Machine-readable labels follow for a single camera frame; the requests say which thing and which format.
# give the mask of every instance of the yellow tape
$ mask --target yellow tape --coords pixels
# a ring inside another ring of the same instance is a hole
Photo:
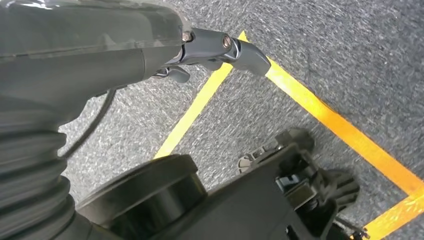
[[[246,34],[243,31],[238,37],[241,40],[246,39]],[[162,144],[160,149],[157,151],[154,159],[158,159],[164,156],[168,156],[172,153],[177,144],[181,141],[184,134],[189,130],[190,126],[208,104],[209,100],[217,91],[218,87],[223,83],[224,79],[230,74],[233,66],[224,63],[222,67],[210,75],[207,82],[203,85],[196,98],[194,99],[191,106],[185,112],[184,116],[175,125],[168,138]]]
[[[318,121],[361,155],[366,161],[383,173],[408,195],[415,193],[424,183],[406,167],[381,149],[365,134],[350,124],[338,113],[331,110],[311,91],[294,79],[284,69],[271,61],[271,69],[266,76],[280,89],[293,98]]]
[[[424,212],[424,188],[411,194],[368,223],[365,228],[372,240],[380,240]]]

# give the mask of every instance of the metal bolt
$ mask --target metal bolt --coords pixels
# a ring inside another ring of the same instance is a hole
[[[231,47],[231,38],[228,35],[224,36],[224,39],[222,40],[222,46],[226,49]]]
[[[190,34],[189,31],[185,31],[182,33],[182,40],[184,42],[190,41],[192,39],[192,35]]]

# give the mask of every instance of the gray carpet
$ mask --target gray carpet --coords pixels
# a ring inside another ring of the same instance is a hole
[[[168,1],[193,26],[247,37],[379,146],[424,178],[424,8],[419,0]],[[110,178],[150,160],[208,79],[150,79],[122,89],[65,175],[80,201]],[[64,126],[74,141],[102,99]],[[309,129],[325,168],[355,174],[362,192],[345,217],[364,225],[406,195],[269,80],[233,71],[176,153],[189,153],[209,189],[237,174],[240,155],[289,127]],[[387,239],[424,236],[420,216]]]

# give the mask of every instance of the black mechanical component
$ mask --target black mechanical component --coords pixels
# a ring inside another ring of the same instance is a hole
[[[76,209],[124,239],[147,239],[206,197],[197,170],[188,155],[162,157],[105,183]]]
[[[357,188],[313,164],[314,141],[300,129],[246,158],[243,174],[213,192],[189,156],[175,155],[123,174],[81,203],[93,222],[75,211],[60,174],[93,128],[63,158],[58,128],[89,98],[153,75],[185,82],[190,75],[180,65],[229,63],[259,75],[270,68],[254,45],[192,29],[163,4],[0,2],[0,240],[346,237],[333,221]]]
[[[78,212],[124,239],[350,239],[335,224],[343,196],[335,175],[313,163],[311,136],[292,129],[275,139],[273,151],[212,192],[189,156],[172,155],[108,182]]]
[[[255,45],[232,38],[223,32],[193,28],[190,40],[183,44],[178,54],[154,76],[171,77],[179,83],[185,83],[190,75],[177,65],[201,64],[215,71],[223,63],[260,76],[264,76],[271,67],[267,57]]]
[[[284,131],[254,151],[242,156],[238,160],[238,169],[240,173],[257,165],[264,158],[268,157],[269,154],[285,148],[293,142],[295,142],[301,150],[306,150],[309,153],[312,153],[315,146],[314,139],[304,129],[293,128]]]

